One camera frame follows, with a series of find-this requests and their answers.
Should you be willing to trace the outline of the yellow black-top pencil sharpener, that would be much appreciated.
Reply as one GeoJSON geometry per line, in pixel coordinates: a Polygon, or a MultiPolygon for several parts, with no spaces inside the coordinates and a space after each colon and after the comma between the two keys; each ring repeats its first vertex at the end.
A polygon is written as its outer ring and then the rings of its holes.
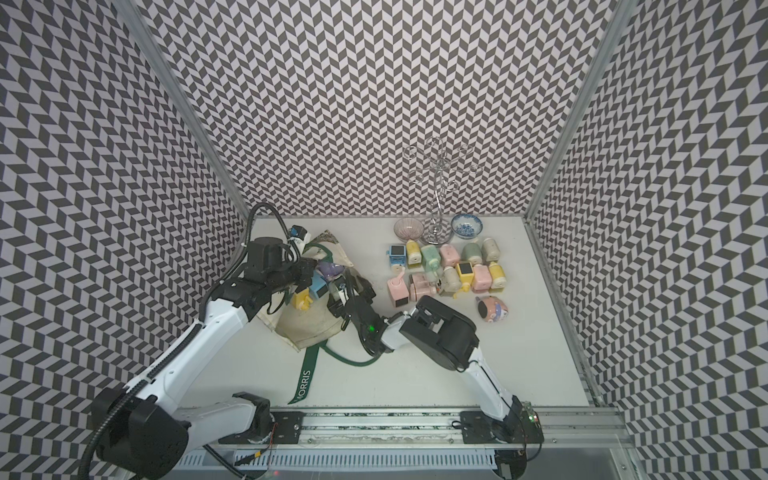
{"type": "Polygon", "coordinates": [[[453,295],[454,298],[456,298],[460,292],[469,292],[475,277],[473,265],[468,261],[457,263],[455,270],[459,277],[460,287],[453,295]]]}

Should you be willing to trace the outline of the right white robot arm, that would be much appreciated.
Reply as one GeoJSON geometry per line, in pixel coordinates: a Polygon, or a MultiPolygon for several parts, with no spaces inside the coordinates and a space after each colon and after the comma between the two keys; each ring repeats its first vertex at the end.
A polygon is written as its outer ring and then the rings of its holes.
{"type": "Polygon", "coordinates": [[[462,432],[466,444],[543,445],[539,415],[504,388],[493,373],[471,319],[431,296],[419,299],[412,310],[387,318],[373,309],[373,287],[356,270],[346,271],[339,280],[341,285],[329,299],[328,309],[342,320],[343,328],[354,326],[373,362],[412,345],[465,381],[479,408],[461,412],[452,426],[462,432]]]}

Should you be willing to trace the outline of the beige round pencil sharpener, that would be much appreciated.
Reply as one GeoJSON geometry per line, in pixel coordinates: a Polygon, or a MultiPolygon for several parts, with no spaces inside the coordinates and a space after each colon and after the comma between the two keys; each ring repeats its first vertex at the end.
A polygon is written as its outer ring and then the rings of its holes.
{"type": "Polygon", "coordinates": [[[438,291],[442,296],[455,296],[462,289],[462,282],[454,267],[443,269],[438,279],[438,291]]]}

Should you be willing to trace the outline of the cream pencil sharpener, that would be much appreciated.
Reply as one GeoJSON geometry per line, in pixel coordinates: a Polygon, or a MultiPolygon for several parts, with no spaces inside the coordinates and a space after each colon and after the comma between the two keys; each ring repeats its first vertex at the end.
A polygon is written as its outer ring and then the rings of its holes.
{"type": "Polygon", "coordinates": [[[485,263],[498,262],[501,257],[501,251],[497,242],[490,237],[482,241],[481,253],[485,263]]]}

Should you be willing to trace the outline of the pink pencil sharpener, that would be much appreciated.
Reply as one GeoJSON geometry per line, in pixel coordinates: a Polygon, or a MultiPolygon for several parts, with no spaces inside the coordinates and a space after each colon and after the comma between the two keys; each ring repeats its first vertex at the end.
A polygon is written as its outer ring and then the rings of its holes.
{"type": "Polygon", "coordinates": [[[435,296],[437,288],[432,284],[425,273],[413,273],[410,277],[409,295],[412,302],[418,302],[421,298],[435,296]]]}
{"type": "Polygon", "coordinates": [[[443,244],[439,247],[441,265],[444,269],[453,268],[461,261],[461,255],[452,244],[443,244]]]}
{"type": "Polygon", "coordinates": [[[386,282],[390,299],[395,308],[403,307],[410,301],[410,292],[405,275],[406,271],[401,268],[393,278],[386,282]]]}
{"type": "Polygon", "coordinates": [[[484,293],[490,290],[493,277],[490,273],[489,267],[483,264],[476,264],[473,266],[473,280],[471,283],[471,289],[474,293],[484,293]]]}

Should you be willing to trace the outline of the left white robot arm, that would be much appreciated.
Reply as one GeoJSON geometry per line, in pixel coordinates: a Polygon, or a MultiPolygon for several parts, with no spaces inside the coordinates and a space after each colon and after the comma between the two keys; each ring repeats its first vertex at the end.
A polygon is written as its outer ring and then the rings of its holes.
{"type": "Polygon", "coordinates": [[[191,450],[238,436],[262,443],[273,435],[269,400],[235,393],[207,407],[183,408],[182,398],[215,355],[247,326],[273,295],[306,287],[314,261],[258,261],[237,267],[208,292],[192,325],[146,370],[121,388],[107,388],[90,408],[93,433],[77,470],[90,476],[99,458],[139,479],[160,479],[191,450]]]}

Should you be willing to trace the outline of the cream tote bag green handles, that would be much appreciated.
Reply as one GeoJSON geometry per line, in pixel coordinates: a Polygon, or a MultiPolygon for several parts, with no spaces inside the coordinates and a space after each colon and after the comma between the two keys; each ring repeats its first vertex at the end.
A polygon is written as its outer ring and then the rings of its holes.
{"type": "MultiPolygon", "coordinates": [[[[345,270],[354,266],[339,240],[329,230],[323,231],[310,240],[304,246],[303,256],[317,262],[330,261],[341,264],[346,267],[345,270]]],[[[296,388],[293,397],[288,401],[290,405],[307,399],[317,370],[318,357],[322,351],[342,364],[356,368],[368,367],[379,359],[379,357],[370,357],[365,361],[352,360],[328,346],[328,341],[342,332],[342,320],[335,318],[327,309],[330,282],[327,282],[328,293],[314,301],[308,311],[299,311],[292,306],[293,294],[301,291],[294,289],[285,294],[278,293],[273,296],[275,301],[280,302],[279,307],[268,305],[257,314],[257,318],[272,332],[294,350],[303,354],[296,388]]]]}

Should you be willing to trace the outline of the pink round patterned sharpener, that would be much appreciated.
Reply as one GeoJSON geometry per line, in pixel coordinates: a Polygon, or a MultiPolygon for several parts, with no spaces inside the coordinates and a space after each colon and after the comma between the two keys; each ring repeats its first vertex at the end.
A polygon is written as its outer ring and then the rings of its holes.
{"type": "Polygon", "coordinates": [[[476,309],[480,318],[488,323],[504,320],[509,313],[506,304],[496,296],[477,297],[476,309]]]}

